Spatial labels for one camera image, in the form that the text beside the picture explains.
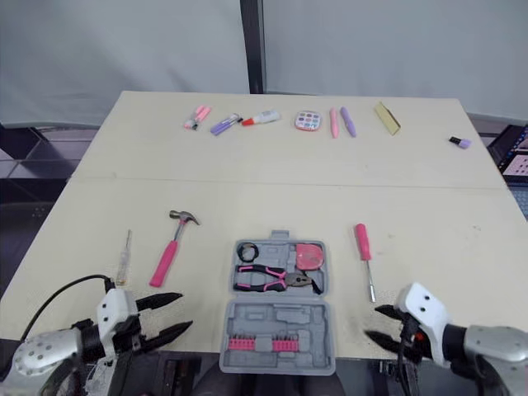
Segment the black ring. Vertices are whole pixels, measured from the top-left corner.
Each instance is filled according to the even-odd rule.
[[[253,251],[255,252],[255,255],[251,257],[250,259],[247,259],[247,258],[244,258],[243,253],[249,248],[253,249]],[[238,245],[237,255],[241,262],[254,262],[255,259],[258,257],[258,247],[255,243],[251,243],[251,242],[240,243]]]

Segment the hammer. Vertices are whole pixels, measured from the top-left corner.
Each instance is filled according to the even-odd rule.
[[[163,252],[162,258],[159,261],[158,267],[152,276],[152,279],[148,283],[153,287],[160,287],[165,280],[165,275],[168,272],[169,267],[174,261],[174,257],[178,251],[178,244],[180,242],[180,237],[182,235],[183,227],[190,221],[194,221],[196,224],[200,225],[195,216],[189,212],[178,212],[176,210],[171,210],[168,214],[171,219],[179,219],[178,228],[174,234],[174,239],[168,243],[165,247],[165,252]]]

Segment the glue bottle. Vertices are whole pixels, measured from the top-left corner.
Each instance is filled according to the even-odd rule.
[[[242,121],[242,125],[254,125],[254,124],[265,124],[267,122],[277,121],[281,118],[281,115],[275,110],[263,111],[259,115],[255,115],[253,118],[248,118]]]

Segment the screwdriver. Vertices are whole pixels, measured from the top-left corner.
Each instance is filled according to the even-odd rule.
[[[370,272],[369,264],[369,260],[372,259],[372,256],[370,255],[369,237],[366,234],[366,226],[362,223],[359,223],[356,226],[356,238],[360,249],[361,260],[366,262],[366,271],[369,276],[370,302],[375,303],[376,296],[374,293],[374,282],[372,281],[372,273]]]

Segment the hammer head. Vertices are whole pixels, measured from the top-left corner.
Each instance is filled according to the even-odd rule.
[[[183,223],[188,223],[189,221],[193,221],[196,224],[200,225],[200,222],[196,219],[196,217],[190,214],[189,212],[185,212],[185,211],[178,212],[177,210],[171,210],[168,213],[168,215],[171,219],[179,219]]]

